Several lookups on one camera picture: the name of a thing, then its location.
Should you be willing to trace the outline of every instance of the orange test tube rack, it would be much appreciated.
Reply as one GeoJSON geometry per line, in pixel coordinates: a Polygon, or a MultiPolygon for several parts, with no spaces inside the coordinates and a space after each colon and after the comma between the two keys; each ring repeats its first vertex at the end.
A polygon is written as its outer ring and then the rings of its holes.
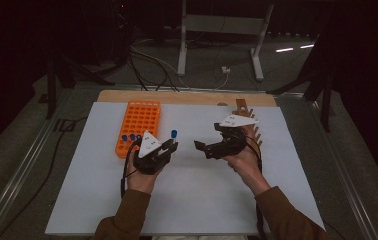
{"type": "Polygon", "coordinates": [[[121,124],[115,152],[118,157],[126,158],[127,152],[133,141],[130,135],[141,135],[148,130],[154,137],[157,137],[158,124],[160,121],[161,103],[148,100],[131,100],[127,103],[126,114],[121,124]],[[127,136],[127,141],[123,141],[123,135],[127,136]]]}

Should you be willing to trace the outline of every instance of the person's left hand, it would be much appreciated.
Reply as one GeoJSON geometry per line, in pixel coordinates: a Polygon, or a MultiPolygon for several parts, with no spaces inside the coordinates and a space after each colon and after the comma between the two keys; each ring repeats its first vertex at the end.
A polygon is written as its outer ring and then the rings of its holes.
{"type": "MultiPolygon", "coordinates": [[[[126,175],[136,170],[136,168],[133,166],[133,157],[134,153],[131,153],[126,175]]],[[[127,177],[127,188],[151,194],[152,190],[154,190],[155,180],[160,172],[161,170],[156,172],[154,175],[145,175],[139,171],[136,171],[127,177]]]]}

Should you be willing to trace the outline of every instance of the black wall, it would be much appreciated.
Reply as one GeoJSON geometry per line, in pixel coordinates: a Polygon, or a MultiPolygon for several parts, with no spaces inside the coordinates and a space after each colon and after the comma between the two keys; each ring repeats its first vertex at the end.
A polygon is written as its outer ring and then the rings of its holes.
{"type": "Polygon", "coordinates": [[[38,7],[27,1],[0,1],[0,133],[34,95],[44,58],[33,31],[38,7]]]}
{"type": "Polygon", "coordinates": [[[334,89],[378,165],[378,3],[338,1],[300,76],[331,71],[334,89]]]}

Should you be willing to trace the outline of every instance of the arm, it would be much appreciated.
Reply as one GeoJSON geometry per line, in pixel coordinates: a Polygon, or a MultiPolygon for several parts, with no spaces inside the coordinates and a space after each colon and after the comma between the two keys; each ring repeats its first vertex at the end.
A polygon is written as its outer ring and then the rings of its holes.
{"type": "MultiPolygon", "coordinates": [[[[127,173],[131,173],[134,170],[132,154],[127,173]]],[[[95,240],[139,239],[158,174],[159,172],[155,175],[134,172],[127,178],[128,189],[116,215],[104,218],[99,223],[95,232],[95,240]]]]}
{"type": "MultiPolygon", "coordinates": [[[[248,144],[258,152],[251,127],[244,127],[248,144]]],[[[278,187],[271,188],[258,168],[255,154],[246,147],[238,155],[224,158],[251,189],[257,205],[269,224],[276,240],[280,239],[327,239],[323,229],[297,211],[278,187]]]]}

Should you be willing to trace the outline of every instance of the gray floor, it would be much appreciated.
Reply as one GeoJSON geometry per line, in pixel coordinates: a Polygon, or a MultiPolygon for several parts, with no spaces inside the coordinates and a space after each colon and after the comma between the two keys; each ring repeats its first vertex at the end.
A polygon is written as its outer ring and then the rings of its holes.
{"type": "MultiPolygon", "coordinates": [[[[300,37],[267,37],[261,49],[260,59],[266,78],[262,83],[254,80],[248,50],[255,44],[255,39],[243,41],[227,47],[198,48],[188,52],[186,76],[180,80],[171,68],[168,71],[173,83],[181,90],[185,86],[194,89],[211,90],[221,86],[225,76],[220,73],[221,66],[230,66],[227,84],[222,90],[262,92],[271,90],[294,80],[304,63],[310,49],[300,46],[310,44],[309,39],[300,37]],[[293,51],[276,53],[276,49],[294,48],[293,51]]],[[[177,68],[179,52],[178,40],[167,40],[159,44],[143,41],[134,44],[136,50],[164,60],[177,68]]],[[[163,75],[158,67],[144,61],[135,60],[141,74],[153,82],[160,82],[163,75]]],[[[113,88],[132,88],[137,85],[133,72],[124,67],[106,77],[116,84],[113,88]]],[[[293,93],[302,93],[308,84],[295,89],[293,93]]],[[[0,136],[0,195],[25,158],[32,142],[40,129],[47,123],[44,117],[47,106],[37,103],[40,95],[46,91],[46,79],[35,83],[37,91],[34,99],[27,104],[19,116],[0,136]]],[[[96,101],[99,92],[105,89],[92,82],[81,79],[74,90],[63,90],[63,105],[55,118],[79,119],[89,114],[91,104],[96,101]]],[[[378,169],[359,132],[346,112],[337,93],[332,93],[332,116],[330,117],[331,133],[327,134],[316,123],[313,103],[294,96],[281,97],[278,104],[288,123],[295,147],[300,156],[319,211],[330,239],[342,239],[333,228],[345,239],[367,239],[363,236],[359,218],[353,211],[352,202],[347,197],[344,187],[346,179],[340,177],[335,164],[336,157],[343,160],[343,167],[349,174],[349,180],[355,186],[355,193],[361,200],[368,218],[378,234],[378,169]]],[[[74,150],[78,144],[84,122],[77,124],[73,132],[66,133],[61,140],[56,154],[54,170],[43,190],[20,217],[8,228],[1,239],[87,239],[84,237],[56,237],[44,234],[50,213],[55,204],[62,181],[66,175],[74,150]]],[[[32,171],[23,184],[20,193],[6,216],[6,225],[12,216],[22,209],[26,201],[39,187],[48,172],[59,132],[50,132],[46,138],[32,171]]]]}

